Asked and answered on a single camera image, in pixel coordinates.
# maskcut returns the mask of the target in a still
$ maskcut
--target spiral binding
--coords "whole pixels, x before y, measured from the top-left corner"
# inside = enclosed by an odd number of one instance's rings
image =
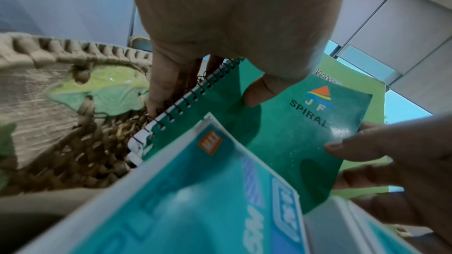
[[[217,84],[221,79],[224,79],[227,76],[227,74],[229,74],[231,72],[231,70],[234,70],[236,68],[236,66],[240,65],[240,63],[243,62],[244,60],[245,60],[245,58],[228,59],[228,62],[222,63],[218,69],[216,69],[209,75],[207,75],[207,71],[205,71],[202,76],[198,76],[198,82],[196,83],[196,85],[200,89],[199,94],[205,95],[208,92],[208,90],[213,87],[213,85]],[[188,99],[185,97],[186,94],[191,92],[193,94],[193,101],[195,101],[195,102],[198,101],[198,95],[194,92],[195,89],[196,89],[196,87],[194,87],[188,91],[184,90],[184,94],[180,97],[183,100],[182,102],[185,102],[185,106],[187,108],[190,108],[193,103],[188,101]],[[164,110],[164,111],[156,110],[157,113],[165,113],[166,117],[168,117],[168,122],[173,123],[174,121],[176,121],[176,119],[175,119],[174,115],[172,115],[168,112],[169,108],[174,106],[177,109],[177,115],[184,114],[184,111],[179,107],[179,105],[181,103],[176,104],[176,102],[178,100],[179,100],[179,98],[177,100],[174,100],[174,98],[173,98],[173,103],[170,104],[166,110]],[[163,123],[161,123],[161,120],[159,121],[155,118],[155,119],[151,120],[151,122],[149,122],[149,124],[152,123],[153,121],[155,121],[156,124],[159,125],[159,127],[158,127],[159,131],[165,130],[166,126]],[[133,135],[132,138],[135,139],[138,143],[140,143],[142,145],[147,145],[147,147],[152,147],[152,145],[153,145],[152,139],[155,138],[155,133],[153,132],[150,136],[148,136],[146,138],[145,144],[143,142],[141,142],[140,140],[138,140],[137,138],[135,138],[135,135]]]

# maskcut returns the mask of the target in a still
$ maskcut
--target spiral notebook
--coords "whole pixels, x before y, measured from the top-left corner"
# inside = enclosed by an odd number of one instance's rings
[[[297,190],[308,212],[328,197],[342,163],[323,145],[358,130],[372,95],[311,74],[277,97],[246,107],[242,94],[261,75],[248,60],[228,61],[135,134],[131,157],[152,159],[210,113]]]

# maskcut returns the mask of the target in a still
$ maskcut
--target basket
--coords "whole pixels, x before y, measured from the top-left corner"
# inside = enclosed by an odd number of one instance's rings
[[[11,136],[15,152],[0,158],[0,170],[8,177],[0,196],[105,188],[134,167],[127,160],[127,142],[151,121],[145,108],[112,117],[96,114],[92,98],[85,98],[75,112],[43,94],[70,68],[83,84],[100,63],[129,65],[149,76],[152,54],[93,42],[0,33],[0,120],[16,124]]]

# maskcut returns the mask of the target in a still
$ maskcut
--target person's right hand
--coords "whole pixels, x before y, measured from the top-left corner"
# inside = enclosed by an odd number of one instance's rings
[[[452,253],[452,115],[394,125],[364,123],[355,136],[325,149],[353,162],[392,158],[388,164],[343,170],[333,188],[403,187],[404,192],[352,200],[383,223],[429,227],[433,233],[408,239],[420,251]]]
[[[148,111],[196,84],[225,58],[246,57],[265,74],[244,94],[254,106],[304,79],[319,63],[342,0],[135,0],[153,46]]]

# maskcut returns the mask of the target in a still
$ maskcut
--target orange square logo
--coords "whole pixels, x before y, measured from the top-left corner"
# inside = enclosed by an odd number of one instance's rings
[[[213,156],[221,142],[223,142],[223,138],[221,138],[215,131],[211,130],[198,142],[198,146],[207,154]]]

